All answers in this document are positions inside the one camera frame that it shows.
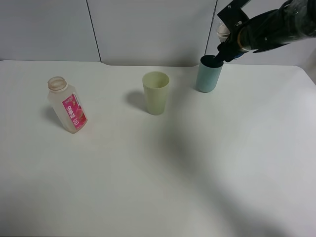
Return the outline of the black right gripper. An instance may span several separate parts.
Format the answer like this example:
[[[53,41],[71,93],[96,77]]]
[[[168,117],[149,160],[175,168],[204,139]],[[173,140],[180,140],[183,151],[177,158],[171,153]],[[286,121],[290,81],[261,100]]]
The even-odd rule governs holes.
[[[226,26],[229,36],[218,47],[214,59],[218,62],[231,62],[247,52],[247,28],[245,26]]]

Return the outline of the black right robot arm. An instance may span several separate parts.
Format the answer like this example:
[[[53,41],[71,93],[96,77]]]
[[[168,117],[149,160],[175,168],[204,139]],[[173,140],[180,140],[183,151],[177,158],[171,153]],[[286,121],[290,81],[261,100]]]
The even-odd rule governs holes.
[[[218,46],[217,61],[231,62],[249,51],[273,50],[316,36],[316,2],[287,0],[280,8],[249,18],[246,0],[234,0],[218,13],[230,35]]]

